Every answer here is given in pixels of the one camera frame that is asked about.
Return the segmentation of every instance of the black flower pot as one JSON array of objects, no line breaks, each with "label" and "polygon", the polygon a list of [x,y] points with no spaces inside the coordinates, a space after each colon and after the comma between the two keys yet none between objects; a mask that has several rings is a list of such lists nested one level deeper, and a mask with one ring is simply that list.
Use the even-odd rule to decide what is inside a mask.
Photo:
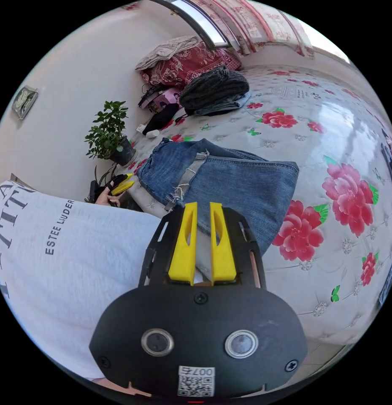
[{"label": "black flower pot", "polygon": [[113,152],[110,155],[110,160],[122,167],[125,167],[132,163],[137,151],[131,146],[130,141],[127,138],[123,139],[121,146],[123,147],[123,150],[121,152]]}]

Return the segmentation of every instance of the camera lens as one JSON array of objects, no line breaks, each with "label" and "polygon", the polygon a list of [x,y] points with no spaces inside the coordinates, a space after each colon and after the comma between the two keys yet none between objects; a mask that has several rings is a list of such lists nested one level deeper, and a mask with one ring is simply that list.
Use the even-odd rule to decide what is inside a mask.
[{"label": "camera lens", "polygon": [[173,349],[172,336],[163,329],[147,330],[141,338],[142,348],[151,356],[162,357]]},{"label": "camera lens", "polygon": [[237,330],[227,337],[224,347],[229,356],[244,359],[256,351],[258,338],[248,330]]}]

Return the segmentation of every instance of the qr code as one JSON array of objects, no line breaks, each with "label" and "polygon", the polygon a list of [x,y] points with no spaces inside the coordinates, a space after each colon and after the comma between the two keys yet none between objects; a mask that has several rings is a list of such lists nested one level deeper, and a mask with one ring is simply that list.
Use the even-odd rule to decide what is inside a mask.
[{"label": "qr code", "polygon": [[214,396],[214,368],[179,368],[178,395],[181,397]]}]

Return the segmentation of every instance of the red floral pillow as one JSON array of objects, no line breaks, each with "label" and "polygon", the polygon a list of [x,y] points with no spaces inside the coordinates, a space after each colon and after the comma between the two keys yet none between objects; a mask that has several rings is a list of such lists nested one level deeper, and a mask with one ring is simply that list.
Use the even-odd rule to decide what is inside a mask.
[{"label": "red floral pillow", "polygon": [[238,58],[226,49],[211,51],[204,42],[194,48],[178,52],[169,60],[161,60],[154,67],[141,71],[147,84],[158,83],[184,88],[201,74],[225,65],[238,70],[242,65]]}]

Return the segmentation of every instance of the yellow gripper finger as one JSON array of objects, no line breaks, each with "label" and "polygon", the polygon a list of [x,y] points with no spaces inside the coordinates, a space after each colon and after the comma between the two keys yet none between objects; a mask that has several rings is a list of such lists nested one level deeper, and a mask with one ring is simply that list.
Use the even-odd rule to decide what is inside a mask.
[{"label": "yellow gripper finger", "polygon": [[210,203],[211,221],[211,284],[231,282],[237,276],[222,204]]},{"label": "yellow gripper finger", "polygon": [[187,282],[193,286],[196,268],[196,233],[197,202],[191,202],[184,207],[182,224],[168,272],[172,281]]},{"label": "yellow gripper finger", "polygon": [[119,195],[125,190],[128,190],[130,187],[132,187],[135,181],[129,181],[131,177],[132,173],[128,174],[127,178],[111,191],[111,195]]}]

